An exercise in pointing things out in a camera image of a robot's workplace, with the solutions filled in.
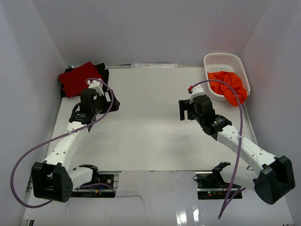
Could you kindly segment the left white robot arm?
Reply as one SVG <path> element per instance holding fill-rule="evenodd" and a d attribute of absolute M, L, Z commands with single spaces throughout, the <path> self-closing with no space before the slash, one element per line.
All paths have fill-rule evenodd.
<path fill-rule="evenodd" d="M 110 100 L 96 88 L 82 90 L 80 102 L 72 109 L 66 136 L 61 138 L 43 162 L 32 166 L 33 194 L 36 198 L 67 202 L 73 190 L 81 186 L 94 188 L 99 184 L 98 168 L 82 164 L 71 168 L 71 159 L 81 141 L 89 134 L 97 115 L 114 112 L 120 103 L 112 91 Z"/>

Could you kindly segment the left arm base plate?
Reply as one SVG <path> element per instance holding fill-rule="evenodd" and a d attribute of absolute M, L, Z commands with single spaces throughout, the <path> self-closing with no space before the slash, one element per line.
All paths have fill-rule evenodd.
<path fill-rule="evenodd" d="M 114 198 L 118 188 L 119 172 L 99 171 L 94 180 L 73 190 L 74 198 Z"/>

